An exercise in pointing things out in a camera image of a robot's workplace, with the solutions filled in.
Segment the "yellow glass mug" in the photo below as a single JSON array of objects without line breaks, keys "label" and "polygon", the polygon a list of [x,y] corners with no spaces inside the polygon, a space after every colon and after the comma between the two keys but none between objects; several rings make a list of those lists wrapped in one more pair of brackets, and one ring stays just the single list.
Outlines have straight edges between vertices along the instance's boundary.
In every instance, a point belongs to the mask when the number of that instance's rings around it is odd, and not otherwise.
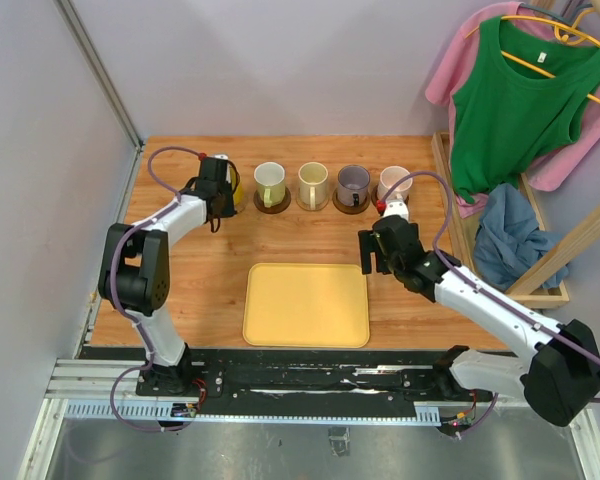
[{"label": "yellow glass mug", "polygon": [[241,212],[245,208],[245,200],[240,174],[234,166],[228,168],[228,174],[232,185],[234,208],[237,212]]}]

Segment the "dark brown wooden coaster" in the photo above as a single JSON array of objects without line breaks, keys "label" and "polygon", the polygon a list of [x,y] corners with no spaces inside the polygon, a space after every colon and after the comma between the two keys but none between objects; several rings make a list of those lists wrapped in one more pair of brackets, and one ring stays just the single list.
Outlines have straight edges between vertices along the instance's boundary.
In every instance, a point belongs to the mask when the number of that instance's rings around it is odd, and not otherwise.
[{"label": "dark brown wooden coaster", "polygon": [[280,203],[273,205],[271,207],[266,207],[264,205],[264,202],[260,198],[258,191],[255,191],[253,194],[253,203],[254,203],[255,207],[260,212],[262,212],[264,214],[269,214],[269,215],[279,214],[279,213],[285,211],[290,206],[291,199],[292,199],[292,196],[291,196],[291,192],[288,187],[285,188],[285,195],[284,195],[283,200]]},{"label": "dark brown wooden coaster", "polygon": [[347,214],[347,215],[357,215],[357,214],[361,214],[369,207],[370,197],[366,196],[362,203],[348,206],[348,205],[344,205],[339,200],[338,192],[334,191],[333,195],[332,195],[332,202],[333,202],[333,205],[336,207],[336,209],[339,210],[340,212]]},{"label": "dark brown wooden coaster", "polygon": [[[400,196],[397,196],[396,198],[390,198],[390,199],[388,199],[388,200],[397,200],[397,199],[403,200],[403,201],[404,201],[404,202],[407,204],[407,202],[406,202],[406,201],[405,201],[403,198],[401,198]],[[372,194],[371,194],[371,203],[372,203],[372,205],[373,205],[373,207],[375,208],[375,210],[376,210],[376,211],[377,211],[377,208],[376,208],[376,202],[377,202],[378,200],[380,200],[380,201],[388,201],[388,200],[382,200],[382,199],[381,199],[381,196],[380,196],[380,195],[379,195],[379,193],[378,193],[378,189],[377,189],[377,188],[375,188],[375,189],[372,191]]]}]

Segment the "pink mug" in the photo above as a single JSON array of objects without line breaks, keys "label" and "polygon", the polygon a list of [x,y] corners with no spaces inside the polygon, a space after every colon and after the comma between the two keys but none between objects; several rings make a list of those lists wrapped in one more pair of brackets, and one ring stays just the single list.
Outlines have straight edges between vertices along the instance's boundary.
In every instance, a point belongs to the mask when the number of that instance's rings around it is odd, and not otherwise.
[{"label": "pink mug", "polygon": [[403,178],[409,174],[410,171],[401,166],[389,166],[385,168],[379,176],[377,186],[381,199],[388,200],[400,196],[407,202],[413,180],[403,180]]}]

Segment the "white faceted mug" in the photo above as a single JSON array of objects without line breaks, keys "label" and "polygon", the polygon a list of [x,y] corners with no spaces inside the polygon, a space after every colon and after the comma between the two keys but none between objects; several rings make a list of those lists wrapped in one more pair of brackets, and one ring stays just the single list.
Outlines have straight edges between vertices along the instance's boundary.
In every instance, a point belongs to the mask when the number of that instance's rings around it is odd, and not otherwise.
[{"label": "white faceted mug", "polygon": [[254,170],[257,193],[265,208],[282,203],[286,195],[285,169],[276,162],[265,162]]}]

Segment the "purple black mug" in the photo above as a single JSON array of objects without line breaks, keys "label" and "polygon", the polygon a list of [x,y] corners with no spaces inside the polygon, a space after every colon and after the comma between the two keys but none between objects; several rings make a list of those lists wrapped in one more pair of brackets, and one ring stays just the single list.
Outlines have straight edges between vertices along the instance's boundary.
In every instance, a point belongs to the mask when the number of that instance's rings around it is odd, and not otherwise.
[{"label": "purple black mug", "polygon": [[337,198],[346,207],[362,205],[371,182],[369,171],[360,165],[347,165],[338,173]]}]

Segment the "cream mug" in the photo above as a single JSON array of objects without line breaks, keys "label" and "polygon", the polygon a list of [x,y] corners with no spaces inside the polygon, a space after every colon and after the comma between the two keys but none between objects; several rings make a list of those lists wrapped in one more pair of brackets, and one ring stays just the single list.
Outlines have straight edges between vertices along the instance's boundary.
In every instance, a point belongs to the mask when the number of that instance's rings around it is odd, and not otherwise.
[{"label": "cream mug", "polygon": [[325,165],[318,162],[309,162],[302,165],[298,171],[298,196],[301,197],[328,197],[328,170]]}]

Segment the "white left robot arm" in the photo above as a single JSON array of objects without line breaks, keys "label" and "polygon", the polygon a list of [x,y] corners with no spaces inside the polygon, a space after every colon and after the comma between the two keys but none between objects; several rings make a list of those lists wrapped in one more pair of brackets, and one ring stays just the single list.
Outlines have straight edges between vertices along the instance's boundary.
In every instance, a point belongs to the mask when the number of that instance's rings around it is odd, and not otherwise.
[{"label": "white left robot arm", "polygon": [[201,156],[198,174],[166,206],[107,231],[98,293],[130,320],[147,361],[163,367],[159,383],[175,396],[192,388],[194,371],[182,363],[186,344],[166,307],[170,250],[197,228],[218,232],[223,219],[237,214],[234,197],[239,189],[240,174],[228,156]]}]

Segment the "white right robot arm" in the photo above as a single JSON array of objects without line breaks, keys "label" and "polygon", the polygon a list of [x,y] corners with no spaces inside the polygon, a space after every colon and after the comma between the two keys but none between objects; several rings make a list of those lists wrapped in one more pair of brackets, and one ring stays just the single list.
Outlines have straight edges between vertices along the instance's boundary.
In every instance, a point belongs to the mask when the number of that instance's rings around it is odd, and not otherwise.
[{"label": "white right robot arm", "polygon": [[592,330],[560,323],[482,282],[460,260],[425,250],[417,224],[399,215],[358,233],[361,270],[391,275],[408,291],[448,307],[488,331],[510,355],[457,345],[434,365],[433,387],[446,400],[467,390],[516,397],[552,425],[565,427],[600,392],[600,357]]}]

